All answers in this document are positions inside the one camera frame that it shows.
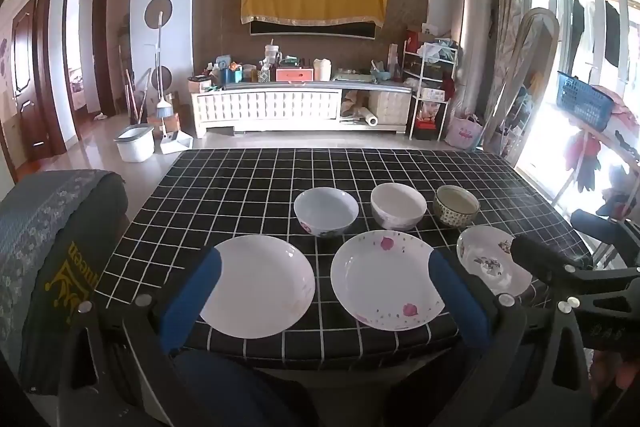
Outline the yellow cloth covered television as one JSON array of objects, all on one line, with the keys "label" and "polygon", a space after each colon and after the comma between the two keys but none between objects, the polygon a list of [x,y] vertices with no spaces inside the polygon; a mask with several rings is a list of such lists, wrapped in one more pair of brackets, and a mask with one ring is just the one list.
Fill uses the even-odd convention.
[{"label": "yellow cloth covered television", "polygon": [[373,40],[388,0],[240,0],[253,35],[328,35]]}]

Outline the white metal shelf rack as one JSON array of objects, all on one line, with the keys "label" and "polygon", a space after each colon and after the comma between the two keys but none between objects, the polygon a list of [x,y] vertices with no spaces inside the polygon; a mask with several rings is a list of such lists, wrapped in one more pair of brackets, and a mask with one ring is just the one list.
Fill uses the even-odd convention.
[{"label": "white metal shelf rack", "polygon": [[454,97],[458,44],[448,38],[422,39],[411,34],[401,53],[401,79],[411,89],[410,139],[440,141]]}]

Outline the silver standing air conditioner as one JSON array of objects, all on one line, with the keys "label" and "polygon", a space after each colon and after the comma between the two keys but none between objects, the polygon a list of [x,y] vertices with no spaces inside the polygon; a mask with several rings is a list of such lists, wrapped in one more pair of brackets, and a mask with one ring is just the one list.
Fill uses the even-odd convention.
[{"label": "silver standing air conditioner", "polygon": [[475,113],[482,87],[490,29],[491,0],[454,0],[451,38],[458,45],[452,111],[457,118]]}]

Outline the small floral patterned bowl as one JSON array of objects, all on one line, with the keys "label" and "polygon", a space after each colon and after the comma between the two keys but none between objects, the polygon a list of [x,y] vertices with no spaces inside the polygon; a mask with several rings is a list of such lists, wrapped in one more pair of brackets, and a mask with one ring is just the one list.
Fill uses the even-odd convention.
[{"label": "small floral patterned bowl", "polygon": [[480,202],[465,188],[442,185],[435,192],[433,212],[436,219],[446,227],[464,228],[480,212]]}]

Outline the white bowl pink pattern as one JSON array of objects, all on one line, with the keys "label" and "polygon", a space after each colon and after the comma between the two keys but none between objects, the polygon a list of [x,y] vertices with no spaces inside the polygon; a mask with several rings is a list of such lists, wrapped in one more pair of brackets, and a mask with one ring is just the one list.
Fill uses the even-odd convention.
[{"label": "white bowl pink pattern", "polygon": [[383,183],[371,192],[373,218],[386,230],[413,229],[424,217],[427,203],[415,188],[400,183]]}]

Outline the white plate pink flowers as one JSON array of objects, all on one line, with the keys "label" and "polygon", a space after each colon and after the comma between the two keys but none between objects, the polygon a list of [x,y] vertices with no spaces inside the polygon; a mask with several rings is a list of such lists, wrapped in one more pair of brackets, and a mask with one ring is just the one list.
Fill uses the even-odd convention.
[{"label": "white plate pink flowers", "polygon": [[334,295],[352,317],[371,329],[417,329],[445,308],[430,277],[433,253],[432,246],[407,233],[358,234],[333,257]]}]

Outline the leaning ironing board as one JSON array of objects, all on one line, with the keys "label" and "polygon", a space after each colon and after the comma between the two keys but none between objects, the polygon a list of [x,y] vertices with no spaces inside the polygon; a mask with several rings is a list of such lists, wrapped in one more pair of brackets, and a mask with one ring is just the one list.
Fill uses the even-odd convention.
[{"label": "leaning ironing board", "polygon": [[506,63],[504,83],[490,106],[482,147],[512,167],[520,159],[546,92],[558,49],[560,24],[548,9],[528,10]]}]

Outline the white mop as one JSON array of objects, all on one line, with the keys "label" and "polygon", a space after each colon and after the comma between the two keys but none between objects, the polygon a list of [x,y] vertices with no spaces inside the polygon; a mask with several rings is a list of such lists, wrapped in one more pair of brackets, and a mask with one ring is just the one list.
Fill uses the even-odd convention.
[{"label": "white mop", "polygon": [[155,72],[156,72],[156,91],[157,102],[155,105],[155,117],[160,121],[160,151],[163,155],[177,154],[191,150],[193,146],[193,138],[190,134],[182,130],[168,132],[166,120],[175,115],[174,106],[165,98],[164,93],[164,76],[162,63],[162,27],[164,12],[160,11],[157,15],[157,36],[155,45]]}]

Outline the pink drawer box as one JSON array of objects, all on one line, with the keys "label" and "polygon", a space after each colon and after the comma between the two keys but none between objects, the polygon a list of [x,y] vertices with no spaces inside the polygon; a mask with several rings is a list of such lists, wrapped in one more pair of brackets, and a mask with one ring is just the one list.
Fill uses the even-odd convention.
[{"label": "pink drawer box", "polygon": [[277,82],[311,82],[314,81],[314,70],[303,67],[278,67]]}]

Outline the white plate cartoon pictures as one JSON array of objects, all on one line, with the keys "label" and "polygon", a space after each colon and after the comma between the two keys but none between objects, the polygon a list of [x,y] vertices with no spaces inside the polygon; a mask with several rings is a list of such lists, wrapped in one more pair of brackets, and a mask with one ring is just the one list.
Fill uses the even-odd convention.
[{"label": "white plate cartoon pictures", "polygon": [[514,237],[489,225],[474,225],[464,230],[457,241],[457,256],[462,267],[479,277],[494,295],[521,296],[533,277],[511,255]]}]

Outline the blue plastic basket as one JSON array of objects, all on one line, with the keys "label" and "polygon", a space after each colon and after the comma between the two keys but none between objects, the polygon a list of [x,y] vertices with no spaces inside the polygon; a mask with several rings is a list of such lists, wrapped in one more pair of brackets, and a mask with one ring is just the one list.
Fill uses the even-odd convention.
[{"label": "blue plastic basket", "polygon": [[602,132],[610,121],[614,100],[591,84],[558,72],[556,106]]}]

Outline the white bowl red emblem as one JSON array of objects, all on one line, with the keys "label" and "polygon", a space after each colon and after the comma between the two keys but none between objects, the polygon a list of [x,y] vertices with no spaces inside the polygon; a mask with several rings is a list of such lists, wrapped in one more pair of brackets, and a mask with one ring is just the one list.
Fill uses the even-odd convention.
[{"label": "white bowl red emblem", "polygon": [[295,217],[304,231],[316,237],[343,235],[359,216],[352,195],[335,187],[314,187],[293,202]]}]

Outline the paper towel roll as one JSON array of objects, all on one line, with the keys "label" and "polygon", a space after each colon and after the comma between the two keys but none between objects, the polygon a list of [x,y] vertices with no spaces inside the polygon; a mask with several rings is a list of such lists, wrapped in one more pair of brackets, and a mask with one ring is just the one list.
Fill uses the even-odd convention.
[{"label": "paper towel roll", "polygon": [[357,107],[349,114],[342,117],[344,122],[363,122],[369,127],[376,127],[378,125],[378,116],[373,114],[367,107]]}]

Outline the plain white plate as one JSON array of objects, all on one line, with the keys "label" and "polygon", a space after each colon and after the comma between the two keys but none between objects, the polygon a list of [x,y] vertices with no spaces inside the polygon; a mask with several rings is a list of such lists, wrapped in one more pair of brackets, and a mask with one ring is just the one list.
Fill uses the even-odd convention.
[{"label": "plain white plate", "polygon": [[242,235],[216,246],[221,276],[201,318],[215,331],[240,339],[280,334],[303,317],[316,290],[304,254],[283,239]]}]

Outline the white tv cabinet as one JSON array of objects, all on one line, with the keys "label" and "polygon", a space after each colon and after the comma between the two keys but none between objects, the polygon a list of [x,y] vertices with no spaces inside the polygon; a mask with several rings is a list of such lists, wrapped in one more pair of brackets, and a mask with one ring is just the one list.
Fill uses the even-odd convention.
[{"label": "white tv cabinet", "polygon": [[[231,128],[235,132],[381,131],[403,134],[411,89],[394,82],[241,82],[191,95],[195,134]],[[357,107],[378,116],[378,125],[344,122]]]}]

